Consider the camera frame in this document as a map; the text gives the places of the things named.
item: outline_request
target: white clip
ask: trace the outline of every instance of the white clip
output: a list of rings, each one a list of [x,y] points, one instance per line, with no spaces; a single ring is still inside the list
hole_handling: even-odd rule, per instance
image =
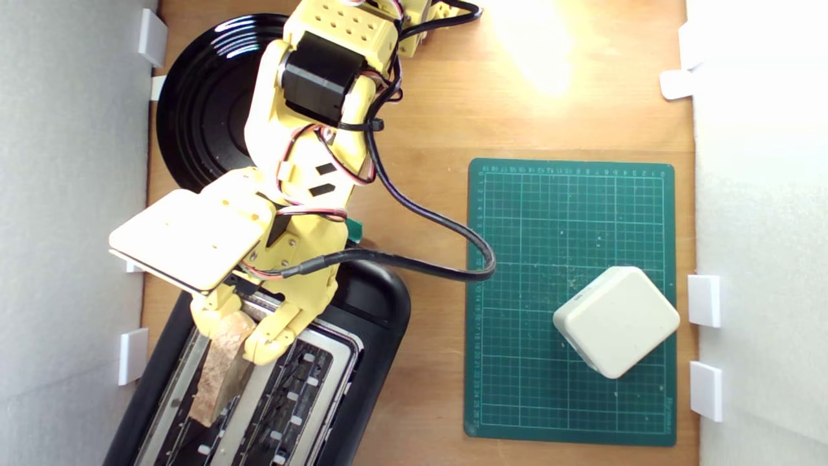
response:
[[[149,8],[141,14],[141,35],[138,38],[138,53],[156,68],[164,66],[166,56],[166,24]]]
[[[722,370],[698,361],[690,363],[690,409],[722,421]]]
[[[719,277],[689,275],[687,301],[691,323],[713,328],[722,326]]]
[[[150,101],[157,102],[161,98],[161,88],[164,87],[166,75],[152,77],[152,90],[150,91]]]
[[[678,47],[681,69],[662,71],[659,75],[662,95],[667,100],[693,95],[693,70],[704,63],[709,49],[705,33],[690,21],[678,28]]]

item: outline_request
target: cable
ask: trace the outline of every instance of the cable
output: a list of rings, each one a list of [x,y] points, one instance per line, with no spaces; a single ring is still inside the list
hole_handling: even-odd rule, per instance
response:
[[[402,68],[399,59],[395,59],[394,64],[394,81],[382,95],[377,98],[368,108],[366,120],[375,118],[383,105],[400,90],[400,82],[402,80]],[[397,187],[394,186],[388,174],[385,171],[382,160],[379,157],[377,149],[377,142],[374,138],[373,131],[369,129],[365,132],[365,141],[368,145],[368,155],[373,162],[376,169],[377,176],[386,187],[388,192],[395,200],[403,204],[408,210],[422,216],[430,221],[444,226],[449,230],[462,235],[467,241],[471,242],[477,248],[484,258],[484,267],[479,270],[467,269],[452,269],[442,265],[432,264],[424,260],[413,259],[410,257],[389,254],[378,250],[366,249],[346,249],[332,254],[321,255],[310,260],[306,260],[298,265],[286,267],[285,269],[275,270],[261,270],[261,274],[265,274],[271,279],[287,278],[292,275],[310,274],[326,267],[335,264],[342,264],[343,262],[350,262],[354,260],[369,260],[384,265],[391,265],[403,269],[414,270],[424,274],[441,277],[444,279],[453,279],[459,281],[482,281],[490,278],[497,269],[497,259],[495,257],[494,249],[486,242],[477,232],[471,230],[468,226],[461,225],[445,216],[442,216],[434,211],[426,209],[423,206],[415,203],[403,195]]]
[[[311,207],[311,206],[285,206],[276,212],[277,216],[323,216],[330,221],[348,220],[348,211],[338,207]]]
[[[314,129],[314,133],[316,134],[316,138],[319,139],[319,142],[325,147],[325,150],[328,151],[328,155],[330,155],[330,161],[334,164],[337,170],[342,172],[346,177],[350,178],[351,182],[353,182],[357,186],[366,186],[373,183],[373,180],[377,178],[376,172],[373,169],[373,163],[370,161],[368,162],[368,177],[363,178],[360,177],[358,173],[351,172],[340,160],[336,157],[336,154],[330,150],[330,146],[325,141],[325,136],[322,135],[322,132],[319,128]]]
[[[465,10],[467,11],[467,13],[456,17],[444,17],[441,19],[434,19],[431,21],[423,22],[416,26],[408,27],[407,29],[403,29],[399,41],[402,42],[406,40],[408,37],[416,36],[417,34],[431,31],[440,27],[459,26],[461,24],[466,24],[468,22],[477,21],[483,14],[483,8],[478,7],[473,3],[463,2],[461,0],[440,1],[450,7],[457,7],[461,10]]]
[[[408,28],[403,31],[403,33],[400,35],[399,40],[402,41],[407,37],[415,36],[422,32],[430,31],[438,27],[457,26],[459,24],[472,22],[480,18],[480,15],[482,14],[482,9],[471,3],[461,2],[460,0],[441,1],[449,6],[467,10],[468,13],[460,15],[458,17],[434,20],[423,23],[419,26]],[[366,114],[365,119],[366,122],[370,122],[373,119],[375,119],[377,114],[379,113],[379,110],[387,102],[400,100],[402,98],[402,89],[400,87],[402,82],[402,65],[400,64],[399,56],[396,53],[392,58],[392,68],[394,76],[393,81],[389,83],[389,85],[379,94],[379,96],[374,100],[374,102],[372,102],[372,104],[368,107],[368,112]],[[328,147],[327,142],[325,142],[325,139],[321,136],[319,129],[315,129],[315,132],[317,138],[319,138],[321,142],[324,143],[326,147]],[[484,259],[484,267],[478,270],[453,269],[442,265],[432,264],[424,260],[413,259],[410,257],[395,254],[389,254],[378,250],[353,248],[337,251],[327,255],[320,255],[313,259],[306,260],[298,265],[293,265],[291,267],[286,267],[284,269],[256,270],[250,268],[250,270],[255,273],[255,276],[263,277],[264,279],[281,279],[291,277],[292,275],[310,274],[318,270],[330,267],[331,265],[342,264],[344,262],[350,262],[354,260],[369,260],[378,264],[391,265],[403,269],[414,270],[416,272],[422,272],[424,274],[429,274],[444,279],[453,279],[459,281],[482,281],[490,278],[497,269],[497,259],[492,246],[488,242],[486,242],[486,240],[484,240],[483,237],[481,237],[476,231],[470,229],[468,226],[462,225],[441,214],[426,209],[425,207],[420,206],[416,202],[412,201],[411,199],[403,195],[397,189],[397,187],[394,186],[393,182],[388,176],[388,173],[385,171],[385,167],[383,166],[382,160],[379,157],[379,151],[377,148],[377,141],[374,137],[374,131],[370,126],[368,126],[368,129],[365,130],[364,137],[373,170],[376,172],[376,176],[379,177],[380,181],[383,183],[383,185],[386,187],[386,189],[392,195],[392,197],[394,197],[396,201],[398,201],[408,210],[416,213],[418,216],[422,216],[427,220],[433,221],[436,224],[444,226],[445,228],[463,236],[477,250],[480,251]]]

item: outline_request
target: robotic arm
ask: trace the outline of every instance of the robotic arm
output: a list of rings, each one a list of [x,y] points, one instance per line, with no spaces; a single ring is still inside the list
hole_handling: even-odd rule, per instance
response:
[[[448,3],[469,12],[458,17]],[[463,2],[302,0],[262,57],[245,128],[255,167],[198,194],[171,192],[115,230],[111,251],[188,291],[205,336],[232,315],[254,328],[243,358],[274,361],[337,289],[345,207],[354,186],[382,169],[369,157],[382,128],[375,115],[401,92],[399,56],[413,55],[426,25],[479,13]],[[490,248],[484,255],[486,270],[470,279],[493,273]],[[281,305],[257,325],[242,310],[240,289],[263,290]]]

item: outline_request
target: table surface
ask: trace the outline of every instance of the table surface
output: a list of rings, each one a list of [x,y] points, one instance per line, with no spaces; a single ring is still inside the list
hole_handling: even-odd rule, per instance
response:
[[[411,198],[466,217],[475,157],[671,163],[676,169],[678,441],[672,448],[471,439],[463,432],[465,285],[401,272],[412,319],[356,464],[699,463],[699,421],[690,410],[696,331],[686,280],[695,270],[694,144],[688,100],[666,102],[658,74],[677,68],[684,2],[478,0],[481,21],[430,34],[403,62],[406,98],[381,113],[378,144],[389,175]],[[161,0],[170,28],[166,66],[201,32],[231,17],[289,13],[296,0]],[[166,73],[166,68],[156,74]],[[155,127],[155,105],[151,128]],[[176,188],[150,137],[150,203]],[[398,254],[465,263],[459,237],[414,217],[376,183],[349,211],[368,240]],[[146,277],[142,324],[154,346],[178,289]]]

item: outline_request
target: white square object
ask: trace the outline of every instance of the white square object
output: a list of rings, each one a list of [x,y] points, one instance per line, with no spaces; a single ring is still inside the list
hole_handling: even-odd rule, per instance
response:
[[[718,276],[689,275],[687,277],[687,299],[690,322],[707,327],[721,327]]]
[[[166,24],[149,8],[141,13],[141,35],[138,38],[138,53],[156,68],[164,66],[166,56]]]
[[[690,363],[690,409],[715,422],[722,421],[722,371]]]
[[[118,369],[118,385],[136,381],[147,367],[149,330],[139,328],[121,334],[121,364]]]
[[[688,70],[662,71],[658,76],[662,95],[667,100],[683,99],[693,95],[693,74]]]
[[[639,268],[610,267],[552,322],[590,367],[617,379],[676,331],[679,315]]]

